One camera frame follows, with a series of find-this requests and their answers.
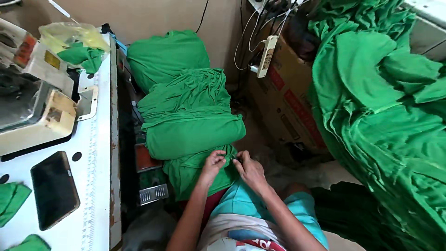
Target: wall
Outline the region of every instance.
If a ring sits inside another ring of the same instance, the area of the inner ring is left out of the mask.
[[[206,0],[55,0],[78,22],[100,26],[109,23],[124,44],[163,35],[169,30],[196,30]],[[206,45],[211,67],[225,69],[228,82],[237,71],[234,51],[241,35],[241,0],[209,0],[198,32]],[[46,0],[24,0],[23,7],[0,15],[38,36],[37,28],[51,22],[70,21]]]

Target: floor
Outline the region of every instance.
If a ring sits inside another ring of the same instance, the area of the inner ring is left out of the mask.
[[[266,128],[256,119],[255,108],[239,107],[244,116],[246,136],[233,143],[239,150],[248,150],[251,158],[262,163],[268,183],[276,190],[283,189],[290,182],[304,183],[308,187],[329,188],[332,184],[347,181],[360,184],[337,161],[331,161],[315,167],[286,167],[276,161],[274,151],[268,147],[271,142]],[[355,242],[343,239],[337,234],[325,232],[330,251],[365,251]]]

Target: cyan shorts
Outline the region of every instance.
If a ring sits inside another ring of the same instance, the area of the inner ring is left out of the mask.
[[[296,218],[328,249],[327,239],[319,226],[314,212],[314,198],[306,192],[288,196],[284,203]],[[242,179],[236,181],[223,195],[211,218],[221,213],[235,213],[252,216],[276,224],[264,202]]]

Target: yellow plastic bag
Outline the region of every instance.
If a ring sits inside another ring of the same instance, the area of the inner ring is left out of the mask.
[[[102,49],[110,52],[110,46],[93,25],[68,22],[52,23],[39,27],[40,42],[47,45],[54,53],[59,53],[75,41],[81,41],[85,47]]]

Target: smartphone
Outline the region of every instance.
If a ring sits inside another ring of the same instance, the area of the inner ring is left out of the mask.
[[[79,207],[79,195],[64,151],[31,168],[41,231],[50,229]]]

